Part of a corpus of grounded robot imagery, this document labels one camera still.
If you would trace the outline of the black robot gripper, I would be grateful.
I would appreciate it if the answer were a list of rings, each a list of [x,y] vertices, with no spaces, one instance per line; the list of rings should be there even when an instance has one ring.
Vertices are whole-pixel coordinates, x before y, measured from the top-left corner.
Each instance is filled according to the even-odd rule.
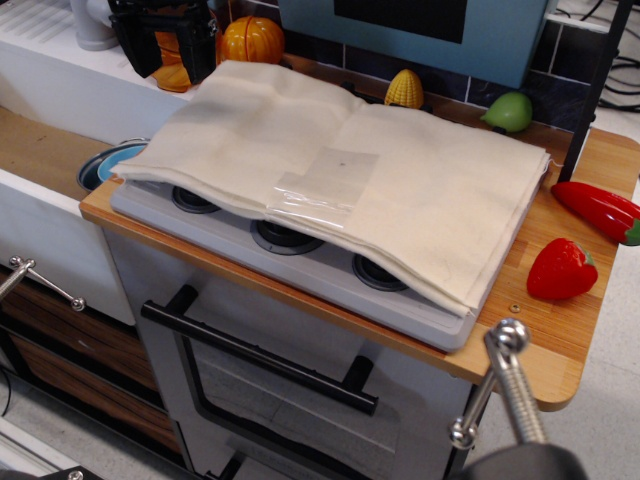
[[[134,71],[147,78],[162,66],[155,32],[177,33],[192,84],[216,69],[217,21],[207,1],[109,1],[120,46]]]

